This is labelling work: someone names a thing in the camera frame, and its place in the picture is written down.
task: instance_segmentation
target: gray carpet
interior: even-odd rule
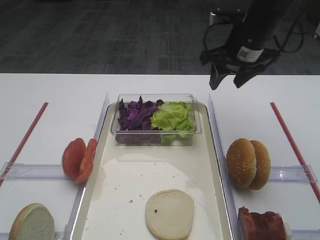
[[[202,37],[210,9],[222,2],[247,8],[251,0],[0,0],[0,72],[209,74],[199,62]],[[280,37],[288,25],[278,28]],[[303,49],[283,54],[266,74],[320,75],[320,41],[303,25]],[[209,45],[222,44],[229,31],[218,26]]]

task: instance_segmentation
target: label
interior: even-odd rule
[[[245,46],[242,46],[237,54],[237,58],[245,63],[255,63],[260,55],[262,54],[262,50],[252,50]]]

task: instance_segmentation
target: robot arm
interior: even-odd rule
[[[213,12],[213,22],[203,38],[205,50],[200,55],[202,65],[211,62],[210,86],[217,89],[221,81],[230,74],[237,88],[251,78],[261,74],[274,63],[284,51],[289,36],[298,24],[299,17],[292,24],[284,43],[279,49],[267,49],[281,18],[286,14],[293,0],[253,0],[248,12]],[[233,24],[232,31],[223,46],[208,49],[207,34],[215,25]]]

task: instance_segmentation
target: ham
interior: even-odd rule
[[[286,240],[286,231],[282,217],[272,211],[263,214],[270,229],[272,240]]]
[[[260,214],[241,207],[238,220],[244,240],[286,240],[283,220],[272,211]]]
[[[255,224],[258,240],[273,240],[271,238],[268,223],[264,216],[256,212],[252,212],[251,216]]]
[[[239,208],[238,220],[240,223],[243,240],[259,240],[254,219],[247,208]]]

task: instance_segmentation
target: hamburger bun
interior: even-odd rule
[[[149,198],[145,222],[160,240],[185,240],[194,222],[195,204],[185,192],[177,189],[160,191]]]
[[[268,149],[261,142],[240,138],[231,144],[225,160],[235,187],[260,190],[268,182],[271,161]]]
[[[55,224],[49,210],[40,203],[32,203],[16,216],[9,240],[54,240]]]
[[[255,159],[256,159],[256,175],[253,181],[249,185],[251,190],[260,190],[268,182],[271,161],[268,153],[268,149],[261,142],[256,140],[251,140],[250,143],[254,147]]]
[[[245,138],[234,141],[225,160],[233,185],[239,189],[249,187],[257,172],[256,154],[251,142]]]

